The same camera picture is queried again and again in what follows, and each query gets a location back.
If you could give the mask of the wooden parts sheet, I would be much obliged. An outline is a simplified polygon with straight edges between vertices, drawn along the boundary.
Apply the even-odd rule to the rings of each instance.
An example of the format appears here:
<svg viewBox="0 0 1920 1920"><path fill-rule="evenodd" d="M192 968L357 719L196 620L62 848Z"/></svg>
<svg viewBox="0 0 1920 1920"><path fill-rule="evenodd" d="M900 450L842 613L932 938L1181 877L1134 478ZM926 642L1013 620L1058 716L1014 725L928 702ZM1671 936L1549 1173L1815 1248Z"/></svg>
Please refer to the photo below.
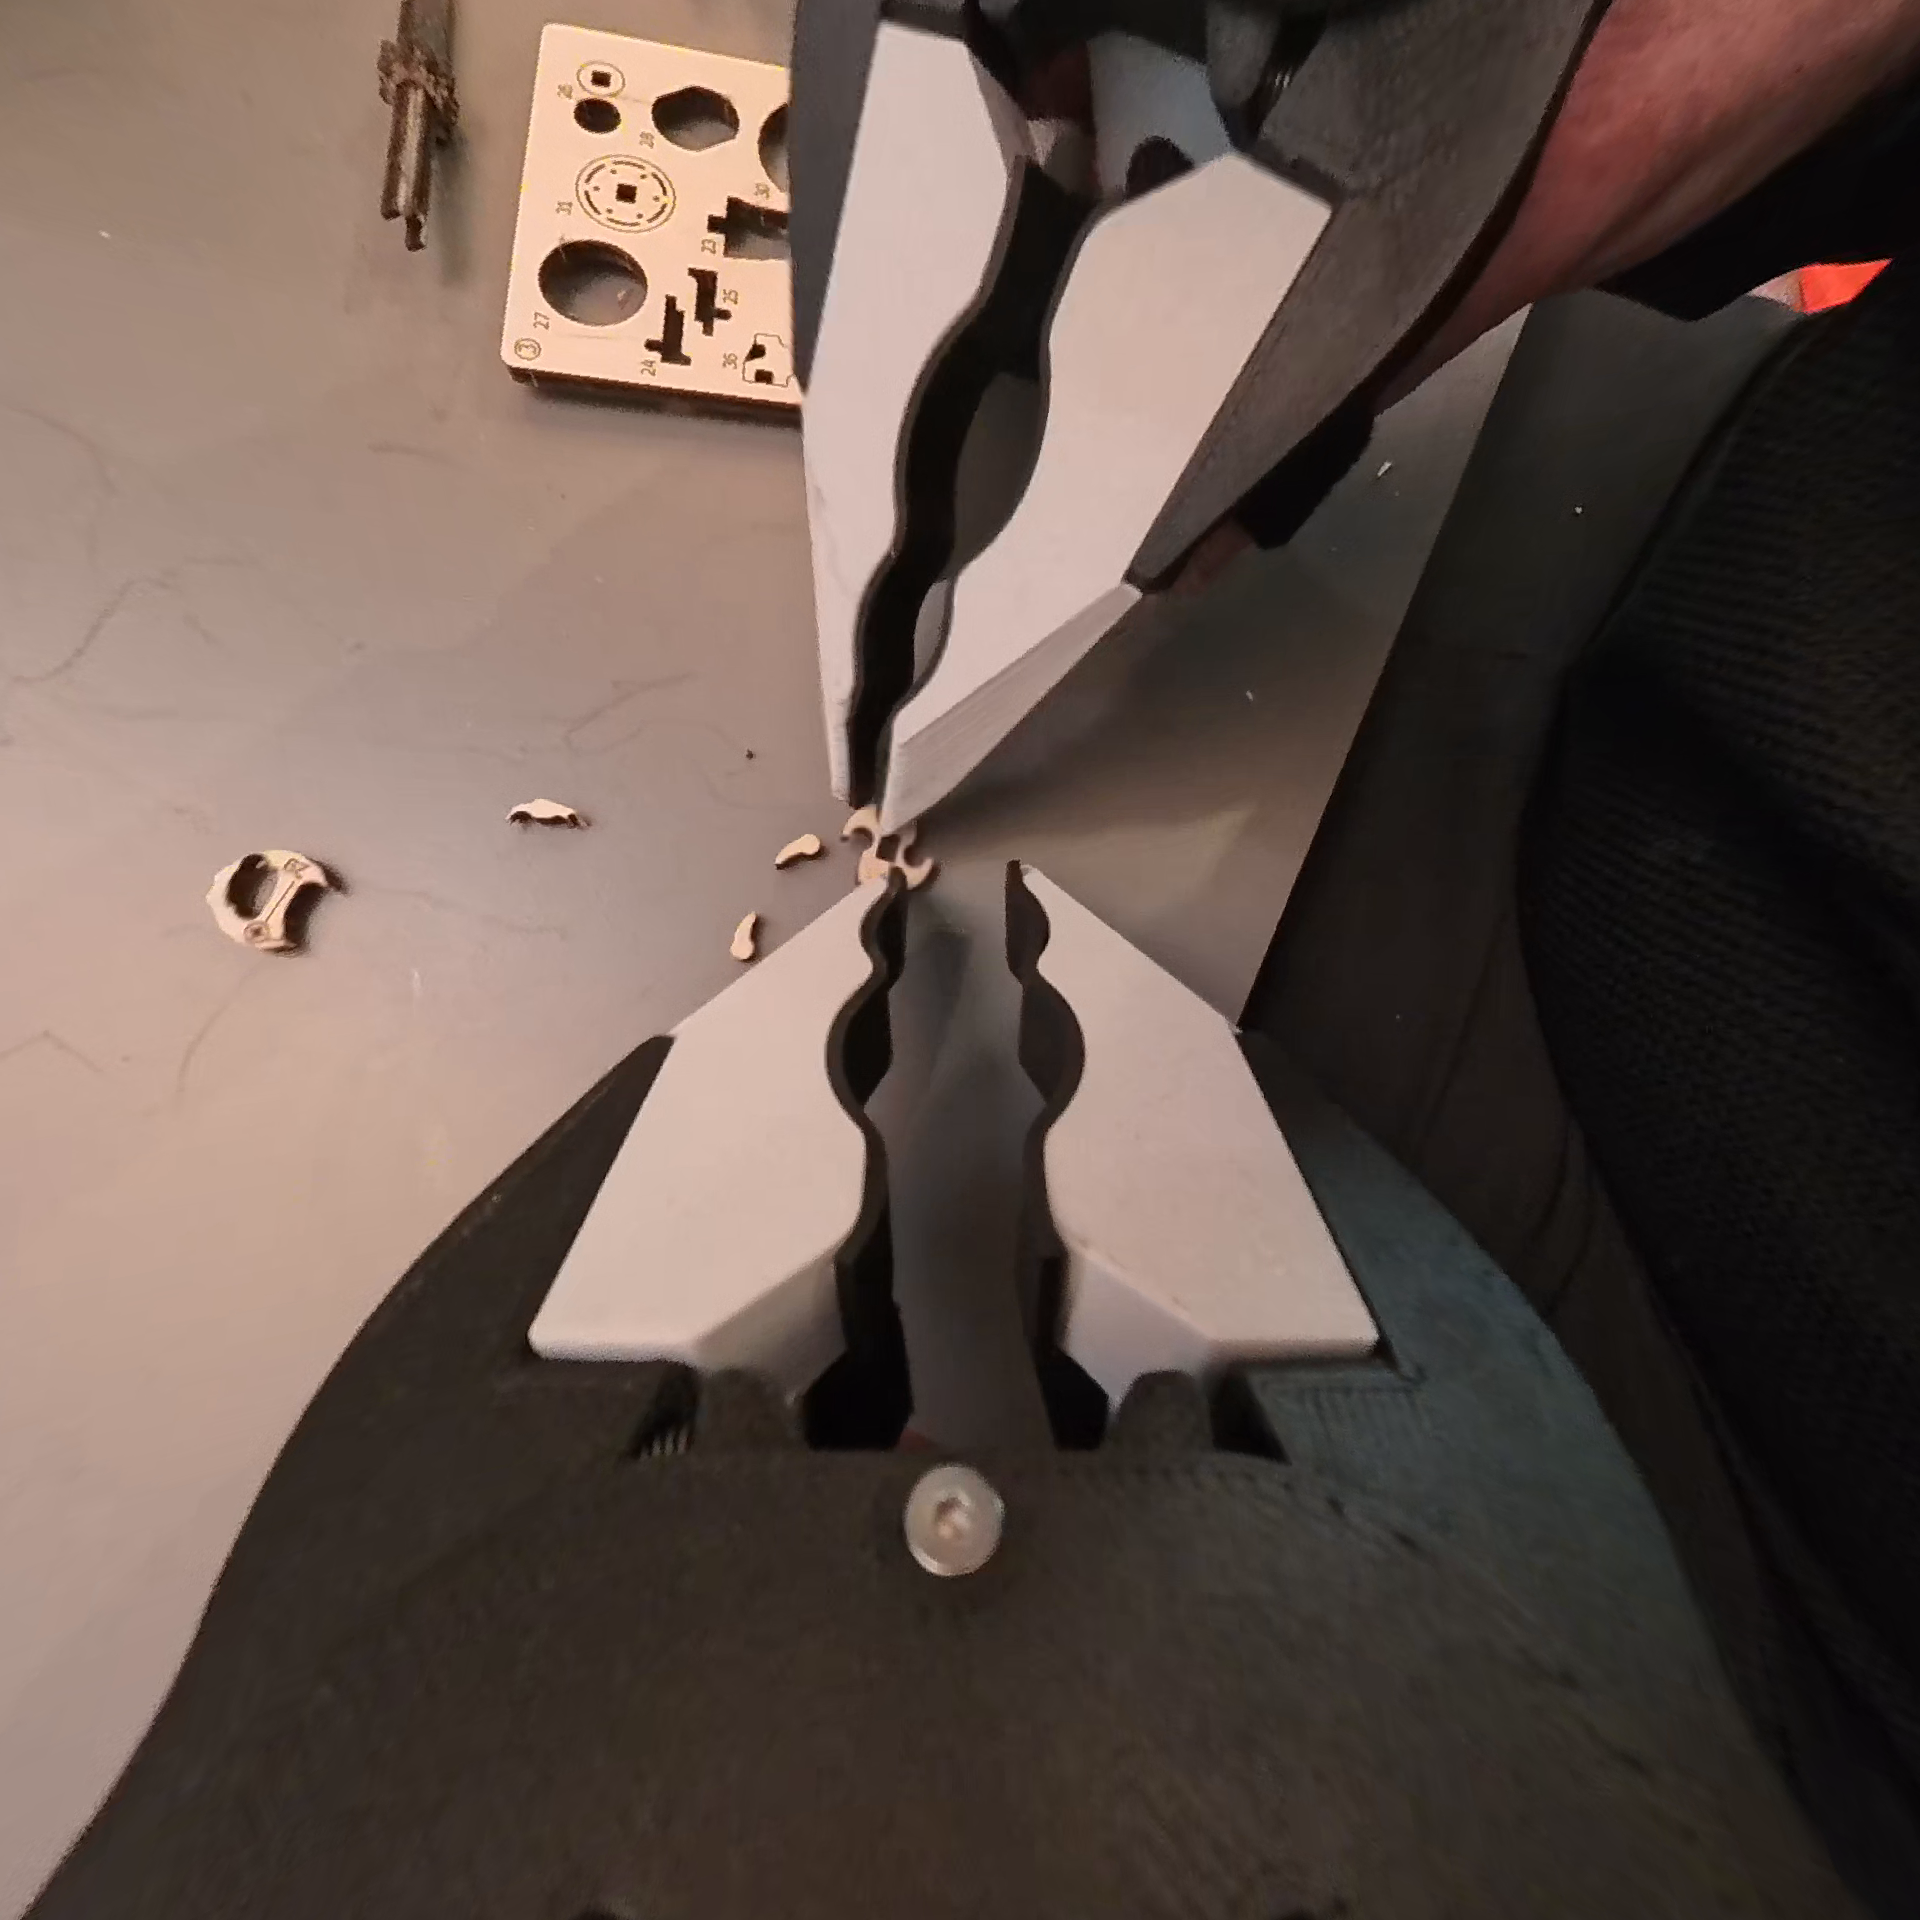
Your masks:
<svg viewBox="0 0 1920 1920"><path fill-rule="evenodd" d="M779 63L549 23L501 361L796 415Z"/></svg>

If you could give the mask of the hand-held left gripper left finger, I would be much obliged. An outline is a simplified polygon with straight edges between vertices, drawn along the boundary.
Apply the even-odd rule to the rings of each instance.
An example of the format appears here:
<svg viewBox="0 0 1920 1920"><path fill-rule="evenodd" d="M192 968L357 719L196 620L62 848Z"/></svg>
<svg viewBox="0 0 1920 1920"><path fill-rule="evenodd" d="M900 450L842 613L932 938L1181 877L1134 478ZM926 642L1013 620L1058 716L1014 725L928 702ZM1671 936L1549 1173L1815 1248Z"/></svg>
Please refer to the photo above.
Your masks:
<svg viewBox="0 0 1920 1920"><path fill-rule="evenodd" d="M906 885L864 880L680 1018L528 1328L546 1359L748 1372L906 1413L884 1148Z"/></svg>

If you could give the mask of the person's right hand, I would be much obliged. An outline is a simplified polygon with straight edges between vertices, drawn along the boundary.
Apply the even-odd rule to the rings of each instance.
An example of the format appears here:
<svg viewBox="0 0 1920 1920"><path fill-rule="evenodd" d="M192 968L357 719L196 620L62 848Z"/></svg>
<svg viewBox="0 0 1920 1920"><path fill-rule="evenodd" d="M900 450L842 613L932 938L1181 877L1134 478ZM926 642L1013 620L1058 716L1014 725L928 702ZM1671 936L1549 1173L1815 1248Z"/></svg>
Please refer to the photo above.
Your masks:
<svg viewBox="0 0 1920 1920"><path fill-rule="evenodd" d="M1406 384L1666 250L1909 80L1916 47L1916 2L1612 5L1508 229Z"/></svg>

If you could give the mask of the small wooden shield piece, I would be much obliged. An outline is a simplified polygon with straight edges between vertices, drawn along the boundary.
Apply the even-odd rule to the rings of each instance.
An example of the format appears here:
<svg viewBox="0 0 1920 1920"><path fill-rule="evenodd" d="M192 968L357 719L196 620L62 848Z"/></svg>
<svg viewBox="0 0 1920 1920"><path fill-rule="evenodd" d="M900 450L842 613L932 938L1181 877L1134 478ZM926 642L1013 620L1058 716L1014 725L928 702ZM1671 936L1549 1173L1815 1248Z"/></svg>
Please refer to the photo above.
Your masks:
<svg viewBox="0 0 1920 1920"><path fill-rule="evenodd" d="M218 930L234 944L252 953L293 954L303 948L317 902L343 888L324 861L293 848L260 848L215 872L206 905Z"/></svg>

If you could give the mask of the small curved wooden piece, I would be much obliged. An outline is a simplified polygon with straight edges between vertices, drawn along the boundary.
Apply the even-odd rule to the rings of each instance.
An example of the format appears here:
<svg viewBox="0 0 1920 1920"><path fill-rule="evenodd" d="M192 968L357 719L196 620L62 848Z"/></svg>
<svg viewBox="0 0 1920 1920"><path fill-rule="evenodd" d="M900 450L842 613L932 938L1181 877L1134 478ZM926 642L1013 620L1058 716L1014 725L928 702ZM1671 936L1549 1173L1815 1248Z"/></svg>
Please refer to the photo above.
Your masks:
<svg viewBox="0 0 1920 1920"><path fill-rule="evenodd" d="M900 880L911 893L930 885L942 861L922 849L922 823L907 820L884 830L878 804L858 806L842 828L843 842L858 842L854 885Z"/></svg>

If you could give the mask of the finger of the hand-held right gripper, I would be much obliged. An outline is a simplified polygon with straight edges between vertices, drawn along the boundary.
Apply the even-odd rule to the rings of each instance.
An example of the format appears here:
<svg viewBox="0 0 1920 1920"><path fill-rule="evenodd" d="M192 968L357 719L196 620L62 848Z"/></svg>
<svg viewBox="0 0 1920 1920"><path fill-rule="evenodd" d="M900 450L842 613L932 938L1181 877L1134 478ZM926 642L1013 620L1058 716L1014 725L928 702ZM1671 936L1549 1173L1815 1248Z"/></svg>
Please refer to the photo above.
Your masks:
<svg viewBox="0 0 1920 1920"><path fill-rule="evenodd" d="M884 832L946 800L1138 606L1138 550L1330 212L1226 152L1093 222L1046 319L1032 470L888 727Z"/></svg>
<svg viewBox="0 0 1920 1920"><path fill-rule="evenodd" d="M802 21L802 470L835 796L880 797L1032 165L964 17Z"/></svg>

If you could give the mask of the dark wooden axle shaft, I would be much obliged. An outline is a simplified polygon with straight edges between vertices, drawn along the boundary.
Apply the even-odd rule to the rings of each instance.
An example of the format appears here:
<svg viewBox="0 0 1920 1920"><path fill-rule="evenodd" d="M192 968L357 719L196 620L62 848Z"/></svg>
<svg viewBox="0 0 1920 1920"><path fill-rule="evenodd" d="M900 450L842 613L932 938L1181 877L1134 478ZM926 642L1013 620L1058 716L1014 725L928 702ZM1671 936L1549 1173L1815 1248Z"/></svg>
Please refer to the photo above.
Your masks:
<svg viewBox="0 0 1920 1920"><path fill-rule="evenodd" d="M379 216L400 226L411 253L426 247L436 156L459 120L455 21L455 2L400 2L374 58L379 101L390 114Z"/></svg>

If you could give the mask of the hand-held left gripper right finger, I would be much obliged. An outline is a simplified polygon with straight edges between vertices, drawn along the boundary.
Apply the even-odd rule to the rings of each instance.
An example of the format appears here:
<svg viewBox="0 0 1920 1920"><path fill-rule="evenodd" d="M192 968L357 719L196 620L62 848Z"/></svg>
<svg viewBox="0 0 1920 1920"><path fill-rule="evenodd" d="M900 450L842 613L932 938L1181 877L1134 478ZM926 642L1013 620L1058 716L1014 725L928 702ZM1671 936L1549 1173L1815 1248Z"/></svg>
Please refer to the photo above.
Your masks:
<svg viewBox="0 0 1920 1920"><path fill-rule="evenodd" d="M1347 1364L1381 1332L1238 1028L1037 865L1004 880L1022 1316L1052 1429L1108 1429L1152 1375Z"/></svg>

